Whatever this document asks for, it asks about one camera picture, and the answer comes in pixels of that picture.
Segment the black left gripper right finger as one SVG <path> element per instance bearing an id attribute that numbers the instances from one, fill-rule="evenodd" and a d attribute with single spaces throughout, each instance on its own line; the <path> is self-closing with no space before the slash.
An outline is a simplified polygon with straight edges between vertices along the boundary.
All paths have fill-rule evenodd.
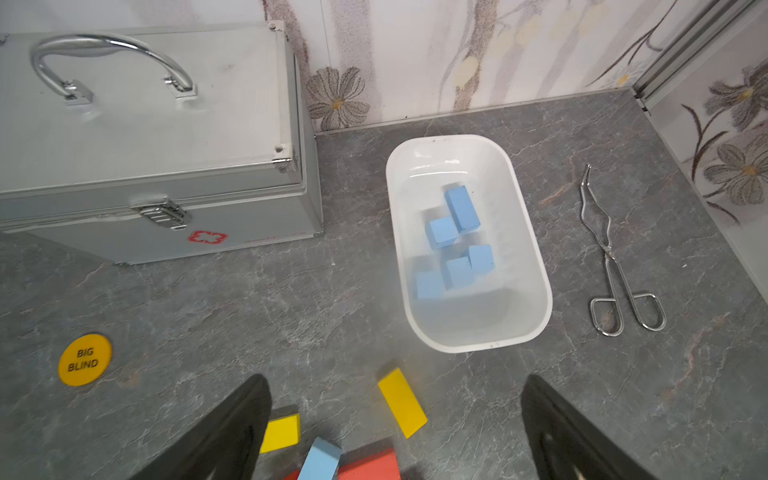
<path id="1" fill-rule="evenodd" d="M 652 479 L 542 377 L 527 377 L 520 397 L 540 479 Z"/>

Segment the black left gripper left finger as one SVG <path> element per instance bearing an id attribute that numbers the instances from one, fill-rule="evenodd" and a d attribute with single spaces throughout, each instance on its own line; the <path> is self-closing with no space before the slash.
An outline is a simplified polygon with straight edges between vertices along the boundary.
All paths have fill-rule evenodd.
<path id="1" fill-rule="evenodd" d="M 254 374 L 135 479 L 250 479 L 272 410 L 267 379 Z"/>

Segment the blue cube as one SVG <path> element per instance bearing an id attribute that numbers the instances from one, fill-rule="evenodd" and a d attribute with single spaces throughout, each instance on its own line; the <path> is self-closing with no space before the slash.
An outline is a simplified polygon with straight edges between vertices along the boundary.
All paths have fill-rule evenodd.
<path id="1" fill-rule="evenodd" d="M 467 257 L 475 275 L 485 275 L 495 269 L 495 260 L 491 245 L 471 245 L 467 249 Z"/>
<path id="2" fill-rule="evenodd" d="M 426 224 L 426 233 L 433 250 L 449 247 L 455 244 L 459 237 L 458 229 L 450 216 L 430 220 Z"/>
<path id="3" fill-rule="evenodd" d="M 475 281 L 475 273 L 467 256 L 447 260 L 443 271 L 449 290 L 468 287 Z"/>
<path id="4" fill-rule="evenodd" d="M 445 294 L 443 275 L 439 271 L 417 271 L 415 273 L 415 294 L 419 301 L 439 300 Z"/>
<path id="5" fill-rule="evenodd" d="M 298 480 L 334 480 L 337 474 L 342 449 L 333 443 L 317 437 L 305 458 Z"/>

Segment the long blue block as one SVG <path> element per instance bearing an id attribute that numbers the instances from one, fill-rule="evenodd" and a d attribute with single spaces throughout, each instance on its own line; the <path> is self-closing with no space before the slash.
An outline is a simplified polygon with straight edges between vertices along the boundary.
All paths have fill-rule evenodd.
<path id="1" fill-rule="evenodd" d="M 445 199 L 459 233 L 472 232 L 480 228 L 479 216 L 465 186 L 447 190 Z"/>

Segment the yellow block far left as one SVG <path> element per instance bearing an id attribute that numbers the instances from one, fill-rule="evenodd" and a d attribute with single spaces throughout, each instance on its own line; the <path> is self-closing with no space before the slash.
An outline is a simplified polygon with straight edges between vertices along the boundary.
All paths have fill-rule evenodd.
<path id="1" fill-rule="evenodd" d="M 301 439 L 300 414 L 293 413 L 270 419 L 264 433 L 260 453 L 266 454 L 297 445 Z"/>

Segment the white plastic tray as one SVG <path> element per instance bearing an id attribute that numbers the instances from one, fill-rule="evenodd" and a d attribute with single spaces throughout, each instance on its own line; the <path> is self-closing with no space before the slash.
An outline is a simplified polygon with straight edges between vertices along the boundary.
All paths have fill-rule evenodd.
<path id="1" fill-rule="evenodd" d="M 416 335 L 444 353 L 475 352 L 533 340 L 547 326 L 553 295 L 519 182 L 507 153 L 479 135 L 406 140 L 386 164 L 388 199 L 403 304 Z M 426 224 L 452 217 L 445 192 L 465 186 L 481 226 L 433 250 Z M 492 246 L 495 269 L 449 290 L 444 263 L 471 245 Z M 419 301 L 417 271 L 439 271 L 445 294 Z"/>

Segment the red long block centre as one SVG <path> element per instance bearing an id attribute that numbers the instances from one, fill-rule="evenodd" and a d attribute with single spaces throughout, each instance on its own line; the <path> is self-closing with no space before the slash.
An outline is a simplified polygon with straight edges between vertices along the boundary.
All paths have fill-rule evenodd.
<path id="1" fill-rule="evenodd" d="M 401 480 L 393 448 L 347 464 L 338 471 L 339 480 Z"/>

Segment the yellow long block top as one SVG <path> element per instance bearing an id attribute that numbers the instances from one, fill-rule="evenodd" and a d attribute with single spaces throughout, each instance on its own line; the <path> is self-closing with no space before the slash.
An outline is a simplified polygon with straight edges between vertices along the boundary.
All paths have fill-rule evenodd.
<path id="1" fill-rule="evenodd" d="M 406 439 L 428 423 L 425 411 L 399 368 L 386 374 L 378 386 Z"/>

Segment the yellow big blind chip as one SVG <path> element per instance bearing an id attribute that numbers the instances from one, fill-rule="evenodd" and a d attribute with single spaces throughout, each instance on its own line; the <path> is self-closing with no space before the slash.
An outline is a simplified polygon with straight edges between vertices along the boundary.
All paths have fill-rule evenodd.
<path id="1" fill-rule="evenodd" d="M 105 335 L 83 335 L 62 353 L 58 365 L 59 379 L 71 387 L 88 385 L 106 372 L 112 357 L 112 343 Z"/>

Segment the silver aluminium first aid case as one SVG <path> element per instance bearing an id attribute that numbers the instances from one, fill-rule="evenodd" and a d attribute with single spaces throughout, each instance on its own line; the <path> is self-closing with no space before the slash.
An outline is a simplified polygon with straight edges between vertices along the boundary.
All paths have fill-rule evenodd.
<path id="1" fill-rule="evenodd" d="M 282 23 L 6 37 L 1 230 L 115 264 L 321 235 Z"/>

